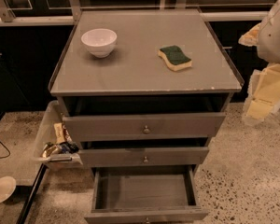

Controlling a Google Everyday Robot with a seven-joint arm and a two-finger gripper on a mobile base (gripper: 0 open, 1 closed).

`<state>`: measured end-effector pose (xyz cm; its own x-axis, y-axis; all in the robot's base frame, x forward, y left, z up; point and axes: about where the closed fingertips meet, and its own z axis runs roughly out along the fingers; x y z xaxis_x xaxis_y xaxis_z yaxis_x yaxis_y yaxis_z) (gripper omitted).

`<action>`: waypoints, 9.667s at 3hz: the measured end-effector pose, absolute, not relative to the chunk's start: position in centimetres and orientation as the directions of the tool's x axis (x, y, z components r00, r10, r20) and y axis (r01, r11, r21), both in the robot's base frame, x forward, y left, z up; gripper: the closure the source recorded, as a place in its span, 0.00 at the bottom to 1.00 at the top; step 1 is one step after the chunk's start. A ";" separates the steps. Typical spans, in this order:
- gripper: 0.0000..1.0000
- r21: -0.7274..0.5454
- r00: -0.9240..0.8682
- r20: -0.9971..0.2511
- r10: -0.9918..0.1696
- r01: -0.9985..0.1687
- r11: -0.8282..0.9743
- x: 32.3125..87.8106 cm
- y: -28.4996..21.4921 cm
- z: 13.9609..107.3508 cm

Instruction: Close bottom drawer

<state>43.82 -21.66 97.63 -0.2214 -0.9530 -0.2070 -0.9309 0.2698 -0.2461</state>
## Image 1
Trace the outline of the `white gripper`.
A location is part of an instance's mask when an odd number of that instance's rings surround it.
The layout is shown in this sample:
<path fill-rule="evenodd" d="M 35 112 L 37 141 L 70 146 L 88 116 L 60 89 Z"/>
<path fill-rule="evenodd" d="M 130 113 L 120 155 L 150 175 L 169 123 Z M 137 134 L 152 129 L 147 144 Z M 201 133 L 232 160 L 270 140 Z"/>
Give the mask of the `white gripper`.
<path fill-rule="evenodd" d="M 258 44 L 260 24 L 243 34 L 238 43 L 247 47 Z M 262 123 L 280 109 L 280 64 L 269 63 L 262 71 L 254 70 L 249 80 L 248 96 L 243 107 L 242 120 L 246 125 Z"/>

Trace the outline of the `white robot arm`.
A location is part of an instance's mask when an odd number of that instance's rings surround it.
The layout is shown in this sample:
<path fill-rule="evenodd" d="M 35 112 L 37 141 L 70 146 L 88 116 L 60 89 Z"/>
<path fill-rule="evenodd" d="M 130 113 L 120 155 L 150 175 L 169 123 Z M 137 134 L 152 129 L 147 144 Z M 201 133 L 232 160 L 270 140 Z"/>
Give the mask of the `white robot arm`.
<path fill-rule="evenodd" d="M 240 37 L 239 43 L 255 46 L 258 56 L 268 63 L 262 71 L 253 71 L 248 84 L 243 122 L 254 126 L 280 109 L 280 0 L 261 23 Z"/>

